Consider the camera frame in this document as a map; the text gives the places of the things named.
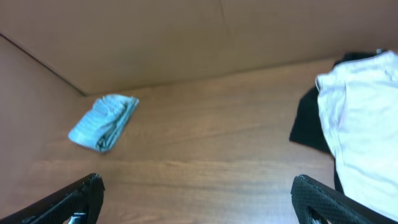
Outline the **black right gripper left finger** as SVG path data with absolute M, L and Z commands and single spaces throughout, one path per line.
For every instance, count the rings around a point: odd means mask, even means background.
M 92 173 L 28 207 L 1 219 L 1 224 L 90 223 L 98 220 L 104 183 Z

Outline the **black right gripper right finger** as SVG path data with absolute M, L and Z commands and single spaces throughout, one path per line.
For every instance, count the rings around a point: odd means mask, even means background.
M 300 224 L 397 224 L 307 175 L 294 178 L 290 193 Z

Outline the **light blue denim shorts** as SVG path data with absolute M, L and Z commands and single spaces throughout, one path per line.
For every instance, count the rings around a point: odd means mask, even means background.
M 72 142 L 105 153 L 112 149 L 139 104 L 133 96 L 110 94 L 96 99 L 68 133 Z

